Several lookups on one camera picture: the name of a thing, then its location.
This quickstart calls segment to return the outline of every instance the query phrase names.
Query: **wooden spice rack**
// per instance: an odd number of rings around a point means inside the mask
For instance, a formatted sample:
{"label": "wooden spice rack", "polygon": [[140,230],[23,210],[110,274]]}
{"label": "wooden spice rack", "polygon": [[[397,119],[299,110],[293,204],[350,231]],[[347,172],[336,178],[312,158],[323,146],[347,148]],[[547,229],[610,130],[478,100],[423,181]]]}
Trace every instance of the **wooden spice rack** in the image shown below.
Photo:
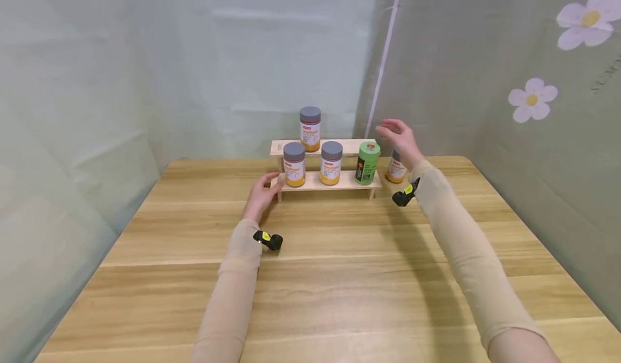
{"label": "wooden spice rack", "polygon": [[[343,146],[343,157],[355,157],[358,155],[360,150],[360,144],[363,142],[375,142],[375,139],[322,139],[320,143],[328,141],[335,141],[340,143]],[[270,148],[270,156],[277,159],[279,171],[281,174],[277,179],[273,179],[270,186],[274,186],[278,180],[285,180],[285,162],[282,157],[282,149],[289,142],[299,142],[299,139],[288,139],[288,140],[279,140],[272,141]],[[321,147],[319,147],[318,151],[315,152],[307,152],[307,157],[312,156],[320,156],[321,155]],[[382,183],[380,180],[377,171],[375,171],[375,176],[373,177],[373,182],[368,184],[367,186],[363,186],[359,184],[355,179],[355,170],[342,170],[339,182],[334,184],[333,186],[327,186],[322,183],[319,179],[319,172],[316,171],[307,171],[306,172],[306,182],[301,187],[293,188],[285,184],[282,188],[281,192],[278,192],[278,202],[282,202],[282,193],[287,191],[314,191],[314,190],[367,190],[369,192],[369,200],[373,199],[375,196],[375,190],[382,187]]]}

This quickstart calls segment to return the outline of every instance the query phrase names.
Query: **jar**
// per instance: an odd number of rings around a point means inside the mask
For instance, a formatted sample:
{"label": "jar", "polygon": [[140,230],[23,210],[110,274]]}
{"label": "jar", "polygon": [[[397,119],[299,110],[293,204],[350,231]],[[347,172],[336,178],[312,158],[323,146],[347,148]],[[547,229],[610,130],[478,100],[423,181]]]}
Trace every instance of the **jar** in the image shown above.
{"label": "jar", "polygon": [[300,142],[302,142],[307,152],[319,150],[320,123],[321,109],[311,106],[300,109]]}
{"label": "jar", "polygon": [[356,181],[363,186],[373,182],[377,160],[380,158],[380,146],[375,142],[363,142],[358,152]]}
{"label": "jar", "polygon": [[392,151],[392,158],[388,165],[387,179],[393,183],[402,183],[408,169],[401,163],[401,155],[397,149]]}
{"label": "jar", "polygon": [[335,141],[324,142],[321,146],[321,170],[319,179],[327,186],[339,183],[343,145]]}
{"label": "jar", "polygon": [[306,152],[300,142],[290,142],[282,148],[285,160],[285,183],[293,188],[303,186],[306,180]]}

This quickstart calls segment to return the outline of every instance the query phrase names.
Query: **wood grain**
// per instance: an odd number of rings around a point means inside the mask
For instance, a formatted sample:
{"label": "wood grain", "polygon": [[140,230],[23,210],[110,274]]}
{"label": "wood grain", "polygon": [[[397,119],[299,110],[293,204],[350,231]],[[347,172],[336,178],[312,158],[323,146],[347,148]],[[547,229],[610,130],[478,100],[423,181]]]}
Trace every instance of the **wood grain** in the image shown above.
{"label": "wood grain", "polygon": [[[563,362],[619,362],[621,335],[478,170],[433,157],[485,231]],[[402,184],[293,192],[265,252],[242,362],[485,362],[465,298]],[[184,362],[247,191],[273,160],[177,161],[46,344],[38,362]]]}

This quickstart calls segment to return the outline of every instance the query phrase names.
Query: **beige arm sleeve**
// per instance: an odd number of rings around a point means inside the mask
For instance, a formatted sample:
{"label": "beige arm sleeve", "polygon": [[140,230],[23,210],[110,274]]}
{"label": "beige arm sleeve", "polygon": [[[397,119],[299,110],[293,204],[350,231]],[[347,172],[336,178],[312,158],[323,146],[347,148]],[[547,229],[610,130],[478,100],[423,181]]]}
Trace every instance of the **beige arm sleeve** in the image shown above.
{"label": "beige arm sleeve", "polygon": [[192,363],[237,363],[244,350],[262,245],[255,221],[237,224],[199,330]]}
{"label": "beige arm sleeve", "polygon": [[494,249],[442,172],[424,161],[414,168],[410,181],[417,178],[418,205],[466,297],[487,353],[492,339],[512,328],[544,338],[509,284]]}

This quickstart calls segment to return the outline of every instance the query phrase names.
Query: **wrist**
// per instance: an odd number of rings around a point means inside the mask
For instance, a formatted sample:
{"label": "wrist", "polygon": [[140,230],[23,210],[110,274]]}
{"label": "wrist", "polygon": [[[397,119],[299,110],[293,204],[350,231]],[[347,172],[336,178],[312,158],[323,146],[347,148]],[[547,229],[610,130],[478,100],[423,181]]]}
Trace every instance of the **wrist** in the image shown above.
{"label": "wrist", "polygon": [[418,149],[409,150],[405,152],[405,154],[402,153],[401,157],[402,163],[405,165],[406,168],[408,168],[408,171],[410,172],[413,171],[419,163],[425,160],[424,155],[422,155]]}
{"label": "wrist", "polygon": [[261,213],[259,211],[254,211],[252,209],[244,208],[244,212],[241,214],[242,219],[248,219],[259,223],[261,220]]}

